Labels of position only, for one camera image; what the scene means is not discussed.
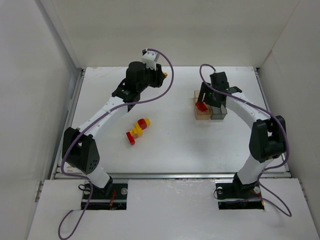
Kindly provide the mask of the red lego brick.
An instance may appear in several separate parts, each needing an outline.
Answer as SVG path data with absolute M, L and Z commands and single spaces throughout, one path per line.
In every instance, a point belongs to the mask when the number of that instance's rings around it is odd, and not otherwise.
M 206 112 L 208 110 L 208 108 L 204 102 L 196 102 L 195 106 L 200 112 Z

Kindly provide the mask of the red and yellow lego stack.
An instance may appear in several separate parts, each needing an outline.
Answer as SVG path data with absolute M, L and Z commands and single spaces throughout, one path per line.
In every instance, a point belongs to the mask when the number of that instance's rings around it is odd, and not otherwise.
M 141 118 L 135 124 L 134 127 L 126 133 L 126 137 L 131 146 L 135 145 L 136 139 L 141 137 L 144 130 L 149 127 L 151 121 L 149 118 Z

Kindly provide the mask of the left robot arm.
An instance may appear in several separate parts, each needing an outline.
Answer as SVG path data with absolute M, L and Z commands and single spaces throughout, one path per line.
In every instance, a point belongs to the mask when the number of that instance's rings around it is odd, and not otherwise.
M 146 88 L 161 87 L 166 76 L 159 63 L 150 67 L 140 61 L 131 62 L 125 78 L 103 107 L 79 127 L 68 127 L 64 131 L 62 159 L 80 170 L 102 194 L 110 193 L 113 179 L 100 166 L 96 138 L 128 113 L 140 101 L 141 93 Z

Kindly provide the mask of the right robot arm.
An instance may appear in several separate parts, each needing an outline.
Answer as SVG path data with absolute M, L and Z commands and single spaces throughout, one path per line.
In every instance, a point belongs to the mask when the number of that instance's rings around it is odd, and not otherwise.
M 286 122 L 278 115 L 271 117 L 263 108 L 251 103 L 242 90 L 229 85 L 225 72 L 214 72 L 210 82 L 201 84 L 196 108 L 205 112 L 208 107 L 230 110 L 250 128 L 249 157 L 235 173 L 231 183 L 217 186 L 217 195 L 223 199 L 248 199 L 257 195 L 260 173 L 286 150 Z

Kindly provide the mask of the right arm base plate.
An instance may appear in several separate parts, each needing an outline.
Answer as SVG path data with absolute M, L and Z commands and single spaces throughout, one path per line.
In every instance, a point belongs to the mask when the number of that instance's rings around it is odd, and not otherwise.
M 264 210 L 261 189 L 252 185 L 239 189 L 232 182 L 217 182 L 214 197 L 219 210 Z

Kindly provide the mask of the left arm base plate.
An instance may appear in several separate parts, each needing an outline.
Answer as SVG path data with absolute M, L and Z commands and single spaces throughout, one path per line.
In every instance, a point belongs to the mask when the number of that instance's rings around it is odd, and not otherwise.
M 93 186 L 91 199 L 87 210 L 126 210 L 128 197 L 128 182 L 116 181 L 112 184 L 110 192 L 106 195 L 96 186 Z

